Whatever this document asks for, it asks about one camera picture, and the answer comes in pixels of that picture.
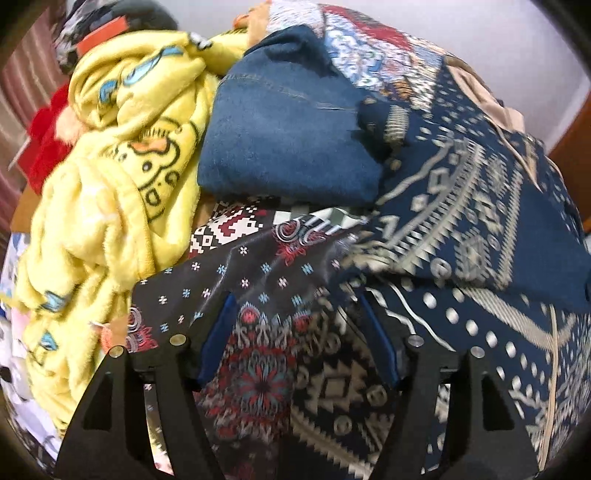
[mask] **red plush fabric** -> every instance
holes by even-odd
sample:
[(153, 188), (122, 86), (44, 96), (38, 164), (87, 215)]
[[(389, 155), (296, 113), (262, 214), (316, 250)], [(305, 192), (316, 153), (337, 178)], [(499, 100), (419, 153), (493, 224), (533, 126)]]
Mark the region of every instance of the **red plush fabric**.
[(45, 179), (72, 151), (71, 146), (56, 138), (56, 120), (68, 104), (68, 88), (68, 84), (61, 87), (51, 98), (51, 103), (39, 109), (28, 130), (37, 154), (25, 175), (38, 195), (41, 194)]

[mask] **blue denim fabric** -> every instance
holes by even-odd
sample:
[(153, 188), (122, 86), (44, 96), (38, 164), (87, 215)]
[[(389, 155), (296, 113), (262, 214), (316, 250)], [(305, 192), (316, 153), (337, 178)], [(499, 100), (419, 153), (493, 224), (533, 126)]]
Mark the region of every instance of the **blue denim fabric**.
[(389, 148), (369, 146), (357, 126), (366, 94), (335, 69), (309, 27), (270, 35), (219, 86), (198, 183), (221, 196), (373, 204)]

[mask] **pile of clothes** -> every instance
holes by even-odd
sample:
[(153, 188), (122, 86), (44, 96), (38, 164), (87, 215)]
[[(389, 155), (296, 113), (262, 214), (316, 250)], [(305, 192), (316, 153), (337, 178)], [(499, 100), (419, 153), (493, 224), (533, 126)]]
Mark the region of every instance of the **pile of clothes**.
[[(383, 319), (481, 347), (543, 468), (591, 403), (591, 256), (542, 143), (465, 62), (358, 12), (273, 0), (234, 23), (76, 59), (83, 128), (44, 180), (14, 296), (32, 395), (65, 432), (105, 351), (155, 348), (229, 290), (196, 401), (232, 478), (274, 478), (280, 437), (290, 478), (370, 476), (397, 401)], [(382, 311), (358, 326), (366, 291)], [(441, 387), (425, 470), (448, 408)]]

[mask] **yellow plush blanket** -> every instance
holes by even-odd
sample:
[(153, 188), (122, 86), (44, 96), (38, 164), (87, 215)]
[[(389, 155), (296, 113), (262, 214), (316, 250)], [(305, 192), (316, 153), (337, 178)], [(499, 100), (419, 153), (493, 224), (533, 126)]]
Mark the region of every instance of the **yellow plush blanket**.
[(64, 432), (97, 365), (92, 323), (127, 315), (133, 285), (182, 256), (199, 144), (245, 34), (143, 31), (87, 53), (69, 101), (92, 131), (46, 180), (15, 296), (35, 399)]

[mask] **screw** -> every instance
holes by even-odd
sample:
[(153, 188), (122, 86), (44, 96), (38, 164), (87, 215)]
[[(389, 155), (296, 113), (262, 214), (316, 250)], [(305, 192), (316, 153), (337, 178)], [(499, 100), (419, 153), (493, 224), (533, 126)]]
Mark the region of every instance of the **screw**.
[(121, 345), (115, 345), (111, 350), (109, 350), (109, 355), (113, 358), (119, 358), (123, 355), (123, 347)]
[(410, 346), (415, 346), (418, 348), (424, 345), (425, 340), (423, 340), (423, 337), (421, 337), (420, 335), (411, 335), (410, 337), (408, 337), (407, 342)]
[(181, 346), (187, 341), (187, 337), (185, 337), (182, 333), (177, 333), (170, 338), (170, 344), (174, 346)]
[(479, 346), (473, 346), (472, 348), (470, 348), (470, 353), (476, 358), (484, 357), (484, 350)]

